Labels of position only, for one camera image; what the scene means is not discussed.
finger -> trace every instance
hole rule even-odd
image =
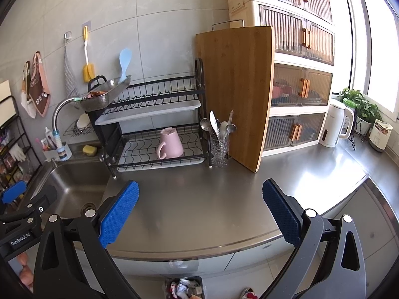
[[[26,286],[29,286],[33,283],[33,273],[28,266],[23,267],[21,273],[19,274],[19,278],[21,279],[21,282]]]
[[[26,253],[26,252],[23,252],[22,254],[18,255],[18,256],[17,256],[17,260],[18,260],[18,262],[20,262],[23,266],[27,265],[27,260],[28,260],[27,253]]]

glass utensil cup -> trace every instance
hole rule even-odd
[[[211,136],[211,152],[213,158],[211,160],[212,166],[224,167],[227,165],[226,155],[229,152],[229,136],[224,140],[218,140]]]

electric kettle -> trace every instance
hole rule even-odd
[[[345,116],[348,116],[349,118],[349,125],[346,133],[342,134],[341,131],[345,123]],[[353,122],[354,114],[352,109],[348,108],[338,100],[332,99],[319,143],[326,147],[335,147],[339,138],[346,139],[349,137]]]

sink drain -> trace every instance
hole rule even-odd
[[[84,215],[86,211],[90,210],[90,209],[94,209],[96,210],[96,206],[94,205],[94,203],[86,203],[82,209],[80,210],[80,215]]]

sink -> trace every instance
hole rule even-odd
[[[51,171],[43,185],[53,185],[57,189],[57,200],[46,213],[74,218],[88,209],[98,209],[109,177],[109,170],[99,161],[59,165]]]

